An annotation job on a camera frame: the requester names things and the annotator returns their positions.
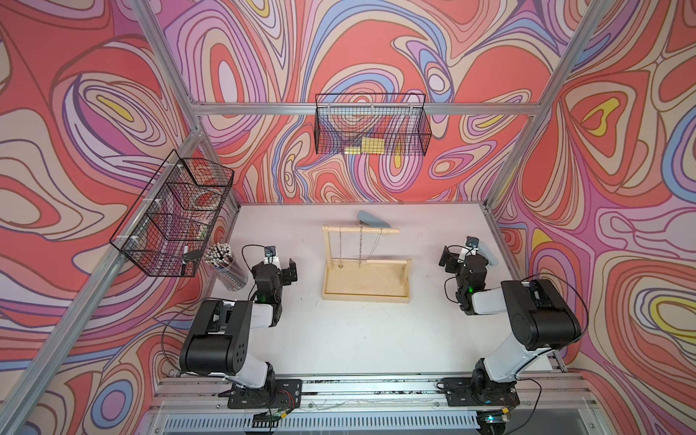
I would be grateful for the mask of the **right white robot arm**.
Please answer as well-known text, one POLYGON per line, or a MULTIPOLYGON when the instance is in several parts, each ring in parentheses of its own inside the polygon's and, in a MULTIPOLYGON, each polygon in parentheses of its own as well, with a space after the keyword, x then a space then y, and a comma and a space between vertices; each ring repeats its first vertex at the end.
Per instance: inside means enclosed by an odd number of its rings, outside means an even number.
POLYGON ((477 362, 472 382, 480 389, 512 385, 534 360, 576 342, 584 328, 548 279, 506 280, 487 288, 489 261, 475 246, 445 246, 439 266, 453 275, 452 299, 466 315, 505 314, 510 335, 477 362))

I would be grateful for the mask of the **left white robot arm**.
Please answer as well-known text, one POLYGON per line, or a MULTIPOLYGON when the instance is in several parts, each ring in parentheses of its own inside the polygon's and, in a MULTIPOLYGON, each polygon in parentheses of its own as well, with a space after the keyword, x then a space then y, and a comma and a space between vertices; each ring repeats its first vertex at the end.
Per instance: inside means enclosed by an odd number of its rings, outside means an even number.
POLYGON ((201 303, 179 354, 184 373, 222 377, 248 390, 273 393, 275 370, 253 356, 250 333, 278 325, 285 286, 297 282, 297 263, 287 268, 259 263, 252 268, 256 290, 248 300, 208 299, 201 303))

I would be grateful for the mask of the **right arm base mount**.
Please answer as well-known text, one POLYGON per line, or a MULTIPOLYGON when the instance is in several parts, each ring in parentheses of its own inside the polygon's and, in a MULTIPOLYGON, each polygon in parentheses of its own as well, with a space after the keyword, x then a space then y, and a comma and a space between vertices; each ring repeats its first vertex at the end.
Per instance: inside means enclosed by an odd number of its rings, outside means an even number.
POLYGON ((495 382, 489 378, 480 358, 470 376, 447 377, 436 382, 449 407, 492 406, 514 409, 520 404, 516 382, 495 382))

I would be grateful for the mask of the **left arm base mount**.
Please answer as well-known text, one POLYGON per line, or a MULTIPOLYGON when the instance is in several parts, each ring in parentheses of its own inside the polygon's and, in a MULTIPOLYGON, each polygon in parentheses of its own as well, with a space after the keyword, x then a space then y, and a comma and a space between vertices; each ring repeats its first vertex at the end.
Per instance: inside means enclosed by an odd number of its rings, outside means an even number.
POLYGON ((271 410, 287 411, 300 407, 303 392, 303 381, 299 378, 277 378, 271 371, 266 383, 257 389, 233 386, 226 392, 228 409, 250 410, 270 408, 271 410))

